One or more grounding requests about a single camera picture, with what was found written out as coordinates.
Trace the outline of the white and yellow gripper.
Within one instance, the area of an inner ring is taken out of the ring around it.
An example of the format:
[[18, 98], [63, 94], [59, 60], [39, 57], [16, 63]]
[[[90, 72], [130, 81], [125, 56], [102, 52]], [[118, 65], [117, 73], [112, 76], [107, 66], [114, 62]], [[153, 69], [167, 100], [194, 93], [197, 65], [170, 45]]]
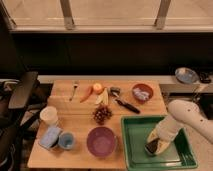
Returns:
[[146, 144], [153, 141], [158, 142], [157, 152], [151, 154], [145, 149], [147, 153], [152, 156], [163, 153], [176, 138], [182, 127], [183, 125], [180, 122], [176, 121], [171, 115], [167, 115], [155, 126], [147, 138]]

